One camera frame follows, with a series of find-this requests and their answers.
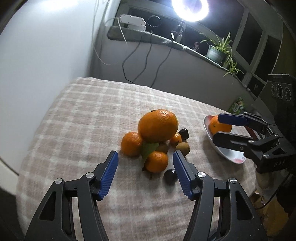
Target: spider plant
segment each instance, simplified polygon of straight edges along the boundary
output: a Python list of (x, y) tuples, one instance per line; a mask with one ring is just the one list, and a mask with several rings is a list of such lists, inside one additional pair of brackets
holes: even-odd
[(212, 40), (212, 39), (205, 39), (205, 40), (202, 40), (200, 43), (206, 42), (206, 41), (212, 42), (214, 44), (214, 49), (217, 49), (217, 50), (219, 50), (219, 51), (221, 51), (221, 52), (228, 55), (228, 58), (227, 58), (227, 60), (228, 60), (229, 57), (231, 56), (231, 47), (228, 46), (229, 43), (232, 42), (232, 40), (230, 40), (230, 32), (227, 35), (225, 40), (224, 40), (224, 37), (222, 38), (221, 41), (220, 41), (220, 39), (219, 39), (219, 37), (217, 35), (216, 35), (216, 37), (217, 37), (218, 41), (215, 41), (215, 40)]
[(237, 75), (239, 72), (242, 72), (242, 74), (244, 75), (243, 71), (241, 71), (240, 69), (237, 69), (237, 63), (233, 62), (233, 59), (231, 56), (229, 56), (228, 58), (228, 65), (229, 65), (228, 72), (225, 75), (223, 75), (223, 77), (228, 74), (231, 74), (232, 76)]

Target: table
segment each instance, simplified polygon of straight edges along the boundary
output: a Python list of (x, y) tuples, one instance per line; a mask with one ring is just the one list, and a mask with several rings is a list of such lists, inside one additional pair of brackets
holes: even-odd
[[(104, 162), (111, 150), (119, 152), (119, 165), (109, 194), (98, 202), (110, 240), (182, 240), (194, 202), (184, 196), (180, 183), (173, 187), (163, 173), (142, 172), (141, 158), (120, 152), (125, 133), (136, 131), (141, 116), (152, 109), (168, 109), (178, 118), (179, 130), (187, 128), (191, 151), (188, 162), (212, 178), (235, 177), (248, 195), (255, 191), (255, 168), (247, 159), (237, 165), (219, 156), (211, 147), (203, 127), (206, 115), (224, 111), (182, 96), (120, 82), (79, 78), (57, 97), (41, 122), (24, 159), (17, 185), (21, 227), (28, 225), (44, 194), (59, 177), (65, 181), (81, 177)], [(248, 135), (243, 127), (236, 133)], [(173, 168), (173, 150), (168, 169)], [(76, 238), (83, 240), (77, 200), (73, 200)], [(215, 200), (213, 227), (218, 219)]]

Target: green package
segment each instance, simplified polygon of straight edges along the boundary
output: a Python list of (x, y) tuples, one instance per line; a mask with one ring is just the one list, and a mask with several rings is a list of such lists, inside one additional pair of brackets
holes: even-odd
[(231, 107), (229, 108), (228, 112), (239, 115), (244, 110), (244, 100), (239, 97), (237, 102), (234, 102)]

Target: white plate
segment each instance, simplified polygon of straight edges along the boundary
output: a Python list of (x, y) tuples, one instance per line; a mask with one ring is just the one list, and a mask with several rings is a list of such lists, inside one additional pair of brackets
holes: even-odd
[(227, 148), (223, 148), (223, 147), (217, 147), (215, 146), (214, 142), (213, 142), (213, 134), (211, 133), (210, 129), (209, 129), (209, 124), (211, 122), (211, 119), (213, 118), (213, 115), (207, 115), (204, 118), (204, 128), (205, 131), (207, 133), (207, 136), (210, 140), (211, 145), (213, 146), (213, 148), (216, 150), (216, 152), (218, 152), (221, 156), (225, 157), (226, 159), (228, 159), (229, 161), (236, 163), (236, 164), (242, 164), (245, 162), (246, 158), (244, 157), (244, 153), (241, 151), (235, 151), (235, 150), (230, 150)]

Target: blue gripper pad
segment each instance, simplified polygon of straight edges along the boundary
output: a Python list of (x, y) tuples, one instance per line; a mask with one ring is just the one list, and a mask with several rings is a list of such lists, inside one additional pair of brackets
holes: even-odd
[(118, 166), (118, 153), (116, 151), (111, 151), (106, 161), (102, 164), (104, 165), (102, 165), (100, 167), (102, 169), (99, 170), (101, 173), (101, 178), (100, 178), (100, 191), (98, 193), (98, 196), (100, 197), (101, 200), (105, 196), (107, 196), (111, 183), (113, 181), (113, 178)]
[(189, 167), (187, 161), (180, 151), (175, 151), (173, 154), (173, 165), (177, 172), (179, 182), (181, 184), (183, 193), (190, 200), (193, 199), (194, 193), (192, 187), (195, 184), (195, 174)]
[(234, 126), (247, 126), (249, 124), (248, 120), (244, 116), (232, 114), (219, 114), (218, 121), (220, 123)]

